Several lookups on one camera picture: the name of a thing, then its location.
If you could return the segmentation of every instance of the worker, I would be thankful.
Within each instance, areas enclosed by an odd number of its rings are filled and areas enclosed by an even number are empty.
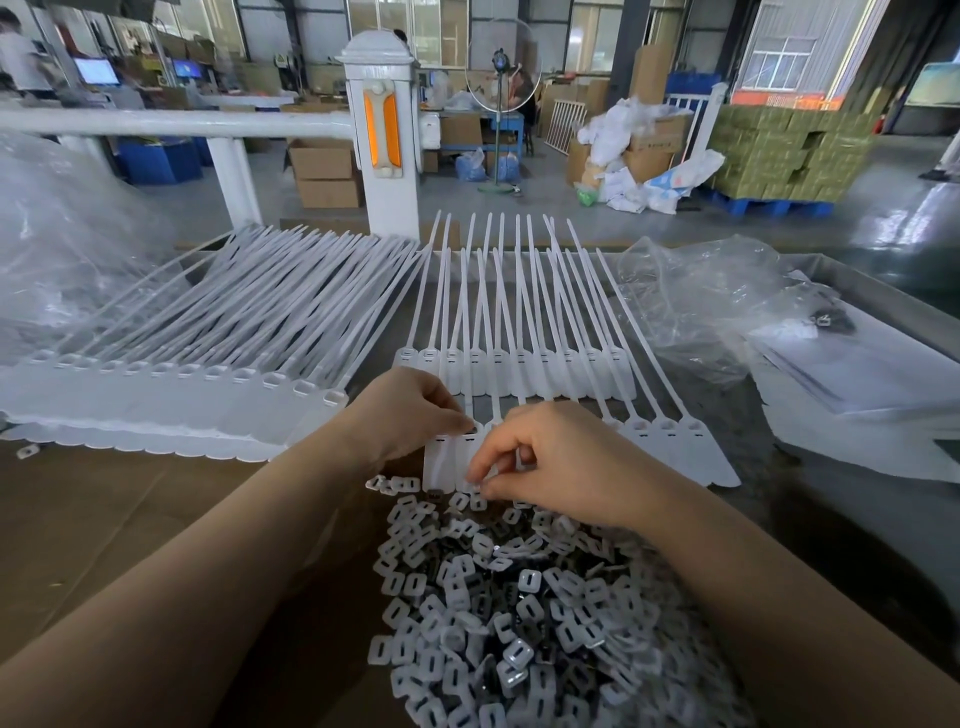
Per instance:
[[[56,76],[43,64],[34,42],[21,33],[20,18],[10,8],[0,7],[0,68],[10,74],[22,96],[41,101],[57,99]]]
[[[0,725],[206,725],[345,494],[387,461],[473,427],[434,376],[379,377],[0,667]],[[536,467],[518,472],[517,453]],[[578,404],[510,410],[467,475],[484,497],[642,536],[698,600],[767,724],[960,725],[960,686],[722,499]]]
[[[534,125],[537,123],[537,100],[534,98],[534,82],[522,65],[514,69],[510,78],[510,109],[517,109],[523,116],[523,147],[531,157],[534,154]]]

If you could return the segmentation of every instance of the cardboard carton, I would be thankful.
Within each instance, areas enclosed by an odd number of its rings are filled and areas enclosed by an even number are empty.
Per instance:
[[[686,145],[686,134],[692,113],[675,114],[657,119],[655,131],[652,134],[634,134],[630,137],[629,149],[639,152],[644,149],[653,149],[658,152],[682,152]]]
[[[297,180],[297,190],[304,207],[361,207],[364,204],[363,180],[359,175],[349,180]]]
[[[344,101],[304,101],[301,104],[290,104],[283,107],[287,113],[329,113],[331,111],[349,111],[350,106]]]
[[[653,43],[637,49],[630,95],[644,104],[662,104],[666,94],[666,77],[673,65],[673,46]]]
[[[573,185],[584,176],[587,168],[587,158],[590,156],[590,145],[581,144],[576,137],[570,139],[570,148],[566,158],[566,183]]]
[[[357,171],[348,139],[294,139],[288,150],[298,180],[349,180]]]
[[[607,87],[610,79],[593,79],[587,86],[587,113],[596,115],[607,110]]]
[[[640,151],[627,150],[623,153],[623,161],[630,170],[631,177],[637,184],[643,184],[654,177],[663,174],[673,166],[673,152],[663,152],[656,149]]]
[[[423,153],[423,174],[435,175],[440,171],[440,155],[437,152]]]
[[[471,112],[448,112],[440,117],[440,139],[443,144],[480,146],[480,114]]]

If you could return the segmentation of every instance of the blue crate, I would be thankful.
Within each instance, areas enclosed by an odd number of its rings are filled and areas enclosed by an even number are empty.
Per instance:
[[[743,217],[749,207],[759,207],[771,217],[783,217],[791,209],[808,217],[827,217],[833,213],[833,203],[804,202],[801,200],[733,200],[723,192],[707,190],[710,200],[722,206],[733,217]]]
[[[194,136],[193,144],[197,147],[197,155],[200,157],[200,164],[204,167],[213,166],[213,156],[210,154],[210,145],[206,143],[205,136]]]
[[[179,184],[204,175],[200,154],[190,138],[161,138],[159,144],[126,140],[119,154],[132,184]]]
[[[674,71],[666,77],[666,93],[709,94],[720,81],[719,73]]]

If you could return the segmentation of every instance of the concrete floor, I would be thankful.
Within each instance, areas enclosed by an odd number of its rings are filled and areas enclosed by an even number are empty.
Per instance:
[[[633,215],[605,206],[581,207],[564,182],[566,157],[538,140],[538,154],[524,160],[523,196],[491,196],[449,175],[423,178],[420,215],[432,220],[437,209],[465,223],[472,212],[543,213],[570,217],[581,238],[595,242],[635,240],[649,235],[667,243],[700,242],[735,233],[751,235],[783,251],[830,255],[865,273],[960,315],[960,185],[926,182],[948,141],[930,137],[882,137],[863,174],[834,213],[811,219],[801,214],[770,218],[750,213],[732,218],[706,200],[699,210],[676,216],[657,212]],[[283,145],[251,155],[253,180],[268,223],[284,217],[318,217],[328,210],[304,210],[290,170],[282,172]],[[204,178],[172,187],[145,187],[180,221],[184,240],[202,242],[229,228],[212,169]]]

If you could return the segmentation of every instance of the stacked boxes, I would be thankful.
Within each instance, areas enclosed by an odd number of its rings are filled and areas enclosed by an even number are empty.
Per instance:
[[[873,143],[866,114],[724,106],[709,146],[727,162],[708,187],[736,200],[836,202]]]
[[[304,207],[362,207],[363,178],[346,139],[291,139],[287,150]]]

